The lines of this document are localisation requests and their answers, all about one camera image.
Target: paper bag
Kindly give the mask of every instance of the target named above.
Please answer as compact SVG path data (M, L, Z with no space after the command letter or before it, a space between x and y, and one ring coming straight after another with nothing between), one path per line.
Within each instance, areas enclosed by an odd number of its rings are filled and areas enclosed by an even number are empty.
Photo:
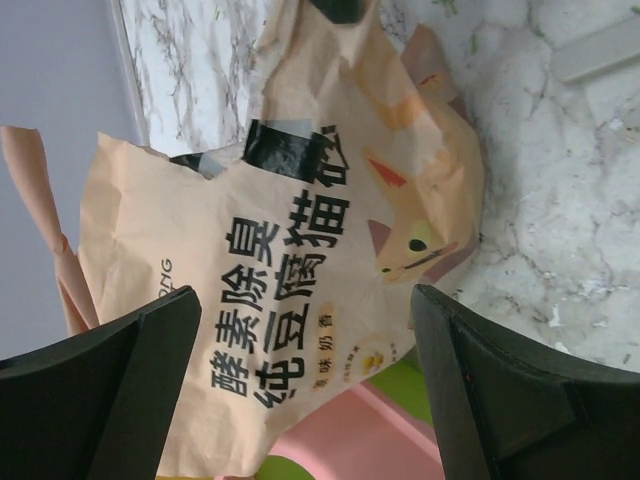
M79 259L100 322L187 284L203 308L159 475L253 475L412 348L413 285L450 288L476 248L480 149L444 61L420 29L405 68L365 3L352 26L274 7L242 158L213 178L99 137Z
M9 174L54 255L69 334L97 327L98 316L80 264L60 229L40 133L26 128L0 127L0 140Z

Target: white marble floor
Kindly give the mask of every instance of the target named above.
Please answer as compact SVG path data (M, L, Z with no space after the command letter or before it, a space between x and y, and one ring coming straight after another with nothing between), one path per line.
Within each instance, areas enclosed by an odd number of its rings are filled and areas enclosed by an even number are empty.
M151 145L243 138L252 45L272 0L121 0ZM572 354L640 371L640 63L576 86L558 46L637 0L384 0L400 46L441 37L488 145L483 244L458 298Z

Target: cat ear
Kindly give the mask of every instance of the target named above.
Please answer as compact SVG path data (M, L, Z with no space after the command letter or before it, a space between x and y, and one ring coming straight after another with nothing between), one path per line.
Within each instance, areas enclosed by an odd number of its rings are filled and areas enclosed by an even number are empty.
M389 235L391 235L391 229L383 223L376 222L375 220L369 220L369 232L371 232L371 240L373 242L373 249L376 252L376 257L380 255L382 247L385 246Z
M391 201L394 194L408 183L407 178L391 166L384 163L367 147L364 149L365 163L371 172L371 176L378 185L382 194Z

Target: cat eye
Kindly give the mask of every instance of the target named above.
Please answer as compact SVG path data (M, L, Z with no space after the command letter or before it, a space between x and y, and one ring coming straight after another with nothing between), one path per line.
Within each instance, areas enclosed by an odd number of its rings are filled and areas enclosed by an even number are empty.
M417 238L414 238L409 242L409 250L411 250L412 252L423 252L426 249L427 249L427 244L424 243L422 240L418 240Z

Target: white strip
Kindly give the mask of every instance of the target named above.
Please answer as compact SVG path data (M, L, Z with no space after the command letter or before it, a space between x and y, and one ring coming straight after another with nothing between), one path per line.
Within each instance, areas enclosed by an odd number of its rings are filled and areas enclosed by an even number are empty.
M569 83L636 57L640 57L640 15L556 51L551 69L558 80Z

